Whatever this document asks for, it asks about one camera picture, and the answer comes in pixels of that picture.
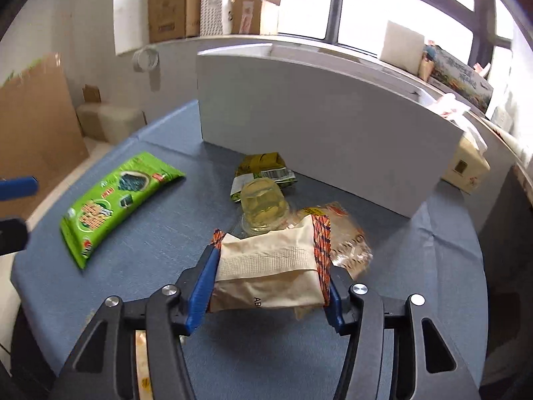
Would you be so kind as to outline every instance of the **cardboard box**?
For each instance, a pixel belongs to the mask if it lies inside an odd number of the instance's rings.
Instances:
[[[185,36],[200,36],[200,6],[202,0],[185,0]]]
[[[387,21],[383,47],[378,57],[382,62],[417,75],[423,52],[423,34]]]
[[[260,34],[261,0],[230,0],[231,34]]]
[[[100,97],[100,89],[97,86],[90,86],[85,84],[85,87],[82,88],[83,100],[88,103],[101,103],[102,98]]]
[[[0,174],[34,176],[32,197],[0,203],[0,218],[25,220],[89,153],[83,142],[59,54],[42,58],[0,88]]]
[[[278,34],[281,0],[261,0],[260,34]]]
[[[471,194],[490,171],[489,163],[474,145],[462,137],[442,179]]]
[[[148,0],[150,43],[199,36],[201,0]]]

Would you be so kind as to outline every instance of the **white partition panel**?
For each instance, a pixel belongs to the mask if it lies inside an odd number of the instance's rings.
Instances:
[[[435,102],[435,100],[420,87],[384,72],[382,70],[383,68],[372,68],[361,64],[360,61],[353,61],[346,57],[339,57],[329,54],[320,48],[311,50],[302,47],[290,47],[273,44],[270,56],[285,61],[319,66],[320,68],[330,69],[346,75],[353,75],[357,78],[378,84],[381,87],[385,87],[402,96],[408,97],[421,105],[429,105],[430,103]]]
[[[247,54],[198,54],[205,141],[279,151],[298,173],[407,217],[416,212],[449,164],[459,128],[368,81]]]

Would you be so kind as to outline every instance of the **plastic bag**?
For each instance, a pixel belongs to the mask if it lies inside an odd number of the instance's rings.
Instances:
[[[457,99],[453,93],[446,93],[434,104],[427,107],[444,119],[453,122],[464,131],[465,138],[473,144],[481,156],[487,151],[487,144],[476,127],[464,116],[470,107]]]
[[[307,207],[296,211],[292,215],[289,227],[294,227],[303,217],[310,214],[329,217],[331,226],[329,256],[331,262],[335,266],[345,268],[352,279],[356,279],[372,260],[372,251],[366,242],[362,228],[336,201],[323,206]]]
[[[297,181],[296,175],[286,167],[278,152],[247,155],[235,171],[230,191],[231,199],[234,202],[241,201],[241,190],[244,186],[262,177],[274,180],[280,188],[289,187]]]

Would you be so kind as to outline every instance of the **cardboard sheet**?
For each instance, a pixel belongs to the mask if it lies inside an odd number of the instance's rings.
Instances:
[[[89,156],[59,54],[42,58],[0,88],[0,178],[34,176],[36,195],[0,203],[0,218],[28,219]]]

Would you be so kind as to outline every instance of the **seaweed snack bag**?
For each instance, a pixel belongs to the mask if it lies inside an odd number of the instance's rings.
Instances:
[[[83,269],[94,248],[166,182],[185,176],[142,152],[100,180],[79,198],[60,223],[63,238]]]

